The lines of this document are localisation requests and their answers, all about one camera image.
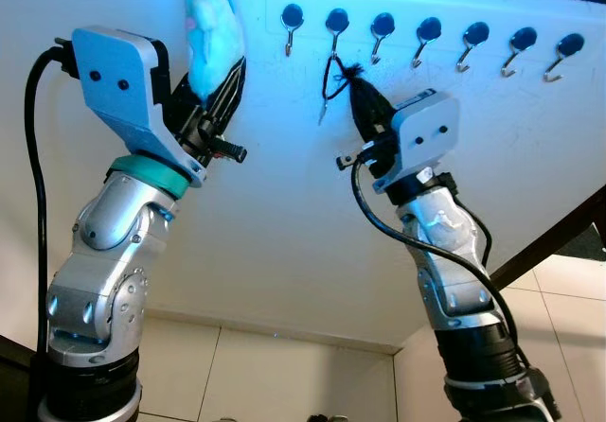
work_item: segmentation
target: white tile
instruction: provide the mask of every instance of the white tile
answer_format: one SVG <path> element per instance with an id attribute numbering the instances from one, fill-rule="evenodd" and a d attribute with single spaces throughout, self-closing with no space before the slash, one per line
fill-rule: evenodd
<path id="1" fill-rule="evenodd" d="M 136 422 L 175 422 L 175 419 L 167 419 L 158 415 L 139 413 Z"/>
<path id="2" fill-rule="evenodd" d="M 586 422 L 606 420 L 606 302 L 545 294 Z"/>
<path id="3" fill-rule="evenodd" d="M 543 292 L 606 300 L 606 262 L 552 255 L 534 272 Z"/>
<path id="4" fill-rule="evenodd" d="M 222 330 L 200 421 L 305 421 L 316 413 L 396 422 L 392 357 Z"/>
<path id="5" fill-rule="evenodd" d="M 430 326 L 422 327 L 394 358 L 398 419 L 402 422 L 460 419 L 444 394 L 444 362 Z"/>
<path id="6" fill-rule="evenodd" d="M 144 413 L 198 420 L 219 329 L 146 318 L 139 348 Z"/>
<path id="7" fill-rule="evenodd" d="M 516 288 L 518 290 L 532 290 L 539 291 L 539 284 L 537 283 L 537 277 L 534 275 L 534 271 L 530 270 L 515 282 L 508 286 L 508 288 Z"/>
<path id="8" fill-rule="evenodd" d="M 566 369 L 556 334 L 549 314 L 539 292 L 510 290 L 502 291 L 519 333 L 519 343 L 530 363 L 541 369 L 549 380 L 563 420 L 581 422 L 579 401 Z"/>

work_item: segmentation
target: black cylinder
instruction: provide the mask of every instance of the black cylinder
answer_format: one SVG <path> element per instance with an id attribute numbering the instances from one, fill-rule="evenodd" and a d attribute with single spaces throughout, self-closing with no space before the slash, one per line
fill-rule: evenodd
<path id="1" fill-rule="evenodd" d="M 138 365 L 138 349 L 122 360 L 99 367 L 66 367 L 49 360 L 48 409 L 60 419 L 82 422 L 113 414 L 133 398 Z"/>
<path id="2" fill-rule="evenodd" d="M 458 330 L 437 330 L 439 354 L 448 378 L 493 381 L 522 373 L 515 345 L 503 324 Z"/>

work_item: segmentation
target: metal hook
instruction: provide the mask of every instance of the metal hook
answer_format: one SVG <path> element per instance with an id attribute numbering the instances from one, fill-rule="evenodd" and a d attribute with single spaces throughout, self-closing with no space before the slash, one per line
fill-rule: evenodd
<path id="1" fill-rule="evenodd" d="M 558 81 L 563 78 L 563 75 L 557 75 L 555 77 L 551 77 L 551 71 L 564 59 L 572 56 L 576 53 L 579 53 L 585 44 L 585 39 L 578 33 L 568 34 L 564 37 L 556 46 L 556 55 L 558 58 L 556 61 L 547 67 L 545 73 L 543 74 L 543 80 L 547 83 L 552 83 L 554 81 Z"/>
<path id="2" fill-rule="evenodd" d="M 505 61 L 503 67 L 501 67 L 501 75 L 505 78 L 511 77 L 516 73 L 516 70 L 508 70 L 508 66 L 523 51 L 528 50 L 537 42 L 537 31 L 533 27 L 523 27 L 516 31 L 516 33 L 509 39 L 509 47 L 511 47 L 511 56 Z"/>
<path id="3" fill-rule="evenodd" d="M 422 21 L 417 28 L 417 38 L 419 39 L 420 46 L 417 53 L 415 53 L 415 57 L 413 58 L 413 68 L 416 69 L 421 65 L 422 61 L 420 60 L 420 53 L 423 51 L 423 48 L 441 35 L 442 23 L 436 17 L 429 17 Z"/>
<path id="4" fill-rule="evenodd" d="M 463 35 L 463 43 L 467 48 L 456 62 L 456 70 L 461 73 L 469 70 L 469 65 L 463 66 L 465 58 L 470 54 L 470 51 L 478 45 L 483 44 L 488 39 L 489 32 L 489 26 L 484 22 L 476 22 L 467 28 L 467 31 L 465 31 L 465 34 Z"/>
<path id="5" fill-rule="evenodd" d="M 343 9 L 333 9 L 326 20 L 326 28 L 332 33 L 332 50 L 330 56 L 337 57 L 337 41 L 343 31 L 349 26 L 348 13 Z"/>
<path id="6" fill-rule="evenodd" d="M 379 45 L 383 39 L 391 36 L 391 33 L 396 30 L 396 25 L 394 22 L 394 17 L 391 13 L 381 13 L 377 15 L 377 17 L 370 25 L 370 32 L 377 39 L 374 48 L 372 49 L 372 55 L 370 55 L 370 62 L 374 65 L 378 63 L 381 58 L 377 56 L 377 52 L 379 51 Z"/>
<path id="7" fill-rule="evenodd" d="M 286 56 L 291 56 L 293 50 L 293 34 L 298 30 L 305 20 L 303 20 L 303 10 L 297 4 L 289 4 L 280 17 L 282 24 L 288 31 L 288 42 L 286 43 Z"/>

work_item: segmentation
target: light blue fabric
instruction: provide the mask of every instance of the light blue fabric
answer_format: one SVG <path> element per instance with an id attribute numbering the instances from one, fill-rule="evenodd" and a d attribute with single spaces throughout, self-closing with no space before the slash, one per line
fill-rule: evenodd
<path id="1" fill-rule="evenodd" d="M 228 0 L 186 0 L 186 11 L 189 84 L 206 102 L 244 56 L 244 38 Z"/>

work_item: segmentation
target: white wall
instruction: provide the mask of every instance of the white wall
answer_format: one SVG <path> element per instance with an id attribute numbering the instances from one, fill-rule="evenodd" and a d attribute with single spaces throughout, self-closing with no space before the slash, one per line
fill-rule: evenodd
<path id="1" fill-rule="evenodd" d="M 366 224 L 348 175 L 335 167 L 334 157 L 360 146 L 347 94 L 330 104 L 317 127 L 330 51 L 323 21 L 333 7 L 347 9 L 351 21 L 339 54 L 346 63 L 362 62 L 392 101 L 426 87 L 461 100 L 460 145 L 444 167 L 493 232 L 492 269 L 604 185 L 603 6 L 572 0 L 295 0 L 306 24 L 295 33 L 287 60 L 278 20 L 290 1 L 233 0 L 244 23 L 248 69 L 228 138 L 245 145 L 249 156 L 241 166 L 213 163 L 205 186 L 187 193 L 152 276 L 150 307 L 385 344 L 400 344 L 424 322 L 408 253 Z M 55 36 L 99 24 L 162 40 L 174 86 L 187 70 L 184 7 L 183 0 L 0 0 L 0 7 L 0 205 L 2 235 L 10 238 L 2 244 L 0 333 L 27 343 L 33 337 L 15 330 L 33 326 L 35 316 L 35 198 L 22 118 L 27 72 Z M 385 10 L 396 17 L 397 29 L 382 45 L 381 63 L 369 68 L 368 26 Z M 430 15 L 441 19 L 443 36 L 413 72 L 415 30 Z M 489 23 L 490 38 L 472 52 L 472 69 L 457 74 L 462 32 L 477 20 Z M 539 40 L 516 62 L 520 73 L 502 79 L 508 38 L 522 26 L 536 27 Z M 561 66 L 565 79 L 543 83 L 555 43 L 574 31 L 584 34 L 585 48 Z M 53 272 L 69 252 L 73 218 L 125 151 L 84 107 L 79 84 L 56 67 L 40 86 L 37 131 Z M 386 200 L 373 204 L 395 220 Z M 23 252 L 10 258 L 16 250 Z M 15 299 L 23 309 L 10 310 Z"/>

